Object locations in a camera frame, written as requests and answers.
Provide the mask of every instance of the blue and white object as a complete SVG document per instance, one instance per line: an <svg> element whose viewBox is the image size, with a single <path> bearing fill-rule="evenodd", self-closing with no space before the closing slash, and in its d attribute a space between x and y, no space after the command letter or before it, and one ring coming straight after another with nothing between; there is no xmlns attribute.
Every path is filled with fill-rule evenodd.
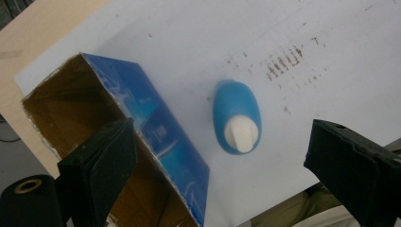
<svg viewBox="0 0 401 227"><path fill-rule="evenodd" d="M232 154L254 150L262 132L259 107L251 89L234 80L218 85L213 106L215 133L221 147Z"/></svg>

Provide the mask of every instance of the blue box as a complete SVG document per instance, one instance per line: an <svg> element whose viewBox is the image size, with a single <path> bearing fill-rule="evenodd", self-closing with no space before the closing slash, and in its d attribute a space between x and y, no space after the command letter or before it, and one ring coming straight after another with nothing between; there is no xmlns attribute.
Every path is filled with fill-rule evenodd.
<svg viewBox="0 0 401 227"><path fill-rule="evenodd" d="M203 225L209 167L139 64L79 54L42 82L23 105L61 158L97 125L121 113L132 117L154 166L164 173L197 225Z"/></svg>

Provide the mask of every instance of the black marks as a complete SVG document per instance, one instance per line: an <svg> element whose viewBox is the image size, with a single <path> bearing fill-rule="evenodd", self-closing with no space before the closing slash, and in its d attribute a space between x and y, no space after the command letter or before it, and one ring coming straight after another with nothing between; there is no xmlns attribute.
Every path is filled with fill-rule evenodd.
<svg viewBox="0 0 401 227"><path fill-rule="evenodd" d="M369 10L369 9L371 9L372 7L374 7L375 5L371 5L371 6L369 6L368 8L366 8L365 9L365 11L367 11L367 10Z"/></svg>
<svg viewBox="0 0 401 227"><path fill-rule="evenodd" d="M292 57L294 57L295 60L295 65L299 64L300 62L298 61L298 58L295 56L294 51L292 51L292 49L289 49L289 53L291 53Z"/></svg>
<svg viewBox="0 0 401 227"><path fill-rule="evenodd" d="M281 57L277 58L278 62L281 64L281 66L283 66L287 71L288 71L288 67L287 65L284 63L283 59Z"/></svg>
<svg viewBox="0 0 401 227"><path fill-rule="evenodd" d="M266 73L266 75L268 76L268 79L270 79L270 81L272 81L271 75L269 73Z"/></svg>
<svg viewBox="0 0 401 227"><path fill-rule="evenodd" d="M278 75L276 74L276 72L274 71L274 69L271 68L271 64L270 64L270 63L268 63L268 69L269 69L269 71L270 71L272 74L274 74L274 75L278 78Z"/></svg>
<svg viewBox="0 0 401 227"><path fill-rule="evenodd" d="M311 41L315 41L316 45L319 45L318 37L313 37L310 39Z"/></svg>
<svg viewBox="0 0 401 227"><path fill-rule="evenodd" d="M298 55L300 57L302 57L302 51L300 49L298 49L298 47L296 47L295 45L294 45L294 48L295 48L295 51L297 51Z"/></svg>
<svg viewBox="0 0 401 227"><path fill-rule="evenodd" d="M284 112L287 113L287 114L291 114L291 111L288 109L287 106L284 107Z"/></svg>
<svg viewBox="0 0 401 227"><path fill-rule="evenodd" d="M292 63L292 61L291 61L291 59L289 58L289 56L288 55L286 55L286 59L287 59L287 61L292 65L292 66L295 66L295 65L297 65L296 63L294 64L294 63Z"/></svg>
<svg viewBox="0 0 401 227"><path fill-rule="evenodd" d="M284 71L280 68L280 66L276 62L274 62L274 61L271 61L271 62L273 63L274 68L276 68L277 71L280 72L280 74L284 74Z"/></svg>

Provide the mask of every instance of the cable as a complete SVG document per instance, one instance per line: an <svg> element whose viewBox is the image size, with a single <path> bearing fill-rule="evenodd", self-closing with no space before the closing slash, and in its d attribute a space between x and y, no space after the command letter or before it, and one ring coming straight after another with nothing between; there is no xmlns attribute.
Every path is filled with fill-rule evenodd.
<svg viewBox="0 0 401 227"><path fill-rule="evenodd" d="M19 13L21 13L21 8L20 8L20 6L18 6L17 0L14 0L14 4L15 4L15 7L17 7L18 11L20 11Z"/></svg>
<svg viewBox="0 0 401 227"><path fill-rule="evenodd" d="M6 9L6 12L9 14L9 17L12 19L13 18L12 13L9 10L8 6L6 5L5 0L0 0L0 2L1 2L1 5L3 5L4 9Z"/></svg>
<svg viewBox="0 0 401 227"><path fill-rule="evenodd" d="M9 16L11 16L11 20L14 19L15 16L14 16L14 14L12 13L11 8L9 7L9 2L8 2L7 0L5 0L5 1L0 0L0 1L2 1L2 4L6 7L7 11L9 12Z"/></svg>

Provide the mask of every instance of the scratch mark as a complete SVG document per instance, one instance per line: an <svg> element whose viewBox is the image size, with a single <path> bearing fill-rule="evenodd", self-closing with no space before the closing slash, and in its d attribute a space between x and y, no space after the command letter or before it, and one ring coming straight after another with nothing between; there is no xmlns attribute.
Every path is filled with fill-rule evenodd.
<svg viewBox="0 0 401 227"><path fill-rule="evenodd" d="M371 8L372 8L372 7L374 7L374 6L375 6L375 4L373 4L373 5L369 6L368 8L366 8L366 9L365 9L365 11L367 11L367 10L371 9Z"/></svg>
<svg viewBox="0 0 401 227"><path fill-rule="evenodd" d="M268 75L268 79L270 79L270 81L272 81L272 79L271 79L271 75L270 75L270 74L268 74L268 73L266 73L266 75Z"/></svg>
<svg viewBox="0 0 401 227"><path fill-rule="evenodd" d="M284 112L286 112L286 113L288 113L288 114L291 114L291 112L289 111L289 109L288 109L288 107L286 106L286 107L284 107Z"/></svg>
<svg viewBox="0 0 401 227"><path fill-rule="evenodd" d="M287 61L288 61L292 66L297 65L296 63L292 63L292 61L291 61L291 59L289 58L288 55L286 55L286 59L287 59Z"/></svg>
<svg viewBox="0 0 401 227"><path fill-rule="evenodd" d="M280 71L280 74L284 74L283 70L281 70L280 66L278 66L278 64L277 64L276 62L272 61L272 63L273 63L273 65L274 65L274 67L275 67L277 70Z"/></svg>
<svg viewBox="0 0 401 227"><path fill-rule="evenodd" d="M316 42L316 45L319 45L319 41L318 41L318 37L313 37L312 39L310 39L312 41Z"/></svg>
<svg viewBox="0 0 401 227"><path fill-rule="evenodd" d="M294 57L294 59L297 61L295 65L299 64L300 62L298 61L298 58L295 56L294 52L291 49L289 49L289 52L291 53L292 57Z"/></svg>
<svg viewBox="0 0 401 227"><path fill-rule="evenodd" d="M4 51L0 52L0 60L17 58L20 57L21 55L23 55L23 50Z"/></svg>
<svg viewBox="0 0 401 227"><path fill-rule="evenodd" d="M280 62L280 64L288 71L288 67L287 67L286 64L284 63L283 59L280 58L280 57L278 57L277 60L278 60L278 61Z"/></svg>
<svg viewBox="0 0 401 227"><path fill-rule="evenodd" d="M273 74L278 78L278 75L276 74L276 72L274 71L274 69L271 68L271 65L270 65L270 64L268 64L268 69L269 69L269 71L270 71L271 73L273 73Z"/></svg>
<svg viewBox="0 0 401 227"><path fill-rule="evenodd" d="M295 48L295 51L297 51L298 55L300 57L302 57L302 51L300 49L298 49L298 47L296 47L295 45L294 45L294 48Z"/></svg>

